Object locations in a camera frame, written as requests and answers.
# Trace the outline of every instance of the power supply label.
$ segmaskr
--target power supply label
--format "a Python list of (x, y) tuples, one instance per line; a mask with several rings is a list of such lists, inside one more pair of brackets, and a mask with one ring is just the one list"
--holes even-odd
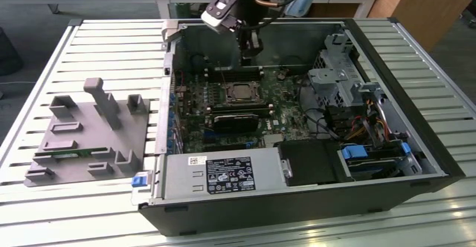
[(210, 194), (256, 190), (252, 159), (207, 160), (207, 190)]

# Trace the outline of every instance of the metal slatted table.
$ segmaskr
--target metal slatted table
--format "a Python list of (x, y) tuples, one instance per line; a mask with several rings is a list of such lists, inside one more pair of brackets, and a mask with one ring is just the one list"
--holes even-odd
[[(131, 204), (131, 180), (27, 188), (24, 173), (43, 138), (55, 95), (92, 101), (83, 81), (104, 79), (116, 99), (151, 102), (144, 169), (154, 166), (162, 20), (84, 21), (70, 26), (0, 148), (0, 245), (55, 246), (460, 246), (476, 243), (476, 110), (400, 24), (358, 20), (467, 178), (388, 212), (167, 238)], [(371, 79), (375, 78), (363, 61)]]

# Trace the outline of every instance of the green circuit board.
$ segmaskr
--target green circuit board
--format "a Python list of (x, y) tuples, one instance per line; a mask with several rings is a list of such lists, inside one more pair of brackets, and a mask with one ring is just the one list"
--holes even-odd
[[(206, 83), (200, 78), (191, 81), (188, 85), (191, 96), (184, 101), (184, 105), (190, 105), (190, 108), (184, 109), (188, 114), (182, 117), (186, 131), (183, 136), (186, 153), (204, 152), (206, 147), (236, 144), (246, 144), (246, 148), (264, 148), (263, 137), (270, 134), (280, 134), (283, 140), (306, 139), (312, 136), (295, 97), (298, 76), (278, 80), (279, 73), (279, 69), (266, 69), (264, 76), (259, 81), (260, 96), (264, 100), (272, 101), (274, 114), (271, 118), (260, 118), (256, 131), (240, 134), (218, 135), (206, 127), (207, 96), (204, 87), (211, 88), (212, 85), (222, 84)], [(215, 141), (208, 142), (207, 137), (212, 137)]]

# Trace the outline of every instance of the barcode sticker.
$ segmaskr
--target barcode sticker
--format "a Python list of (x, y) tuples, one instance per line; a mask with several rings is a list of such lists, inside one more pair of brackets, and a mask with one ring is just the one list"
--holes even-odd
[(207, 161), (207, 156), (188, 157), (188, 165), (204, 165), (206, 161)]

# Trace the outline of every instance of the cpu socket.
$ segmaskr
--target cpu socket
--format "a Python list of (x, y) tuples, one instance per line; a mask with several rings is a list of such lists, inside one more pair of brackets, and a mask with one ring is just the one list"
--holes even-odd
[(227, 104), (260, 104), (260, 84), (258, 82), (230, 83), (224, 85)]

